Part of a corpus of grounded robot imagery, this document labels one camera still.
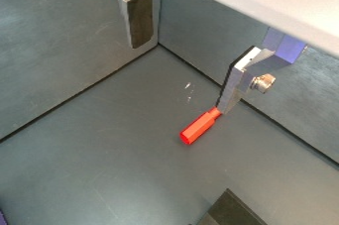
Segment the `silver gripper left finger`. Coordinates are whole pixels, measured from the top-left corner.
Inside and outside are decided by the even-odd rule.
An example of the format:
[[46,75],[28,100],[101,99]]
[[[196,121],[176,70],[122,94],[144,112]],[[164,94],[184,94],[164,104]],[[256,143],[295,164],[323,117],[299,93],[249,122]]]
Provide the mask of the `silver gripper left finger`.
[[120,0],[129,46],[141,47],[152,38],[152,0]]

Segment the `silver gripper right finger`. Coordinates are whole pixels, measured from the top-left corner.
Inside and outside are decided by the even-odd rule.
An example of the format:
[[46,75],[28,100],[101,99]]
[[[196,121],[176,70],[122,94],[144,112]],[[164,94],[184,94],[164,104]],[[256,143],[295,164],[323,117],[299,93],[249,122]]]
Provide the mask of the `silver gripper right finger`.
[[226,114],[241,98],[252,91],[267,93],[275,77],[271,73],[295,63],[305,42],[275,28],[268,28],[261,46],[249,47],[232,62],[224,81],[216,109]]

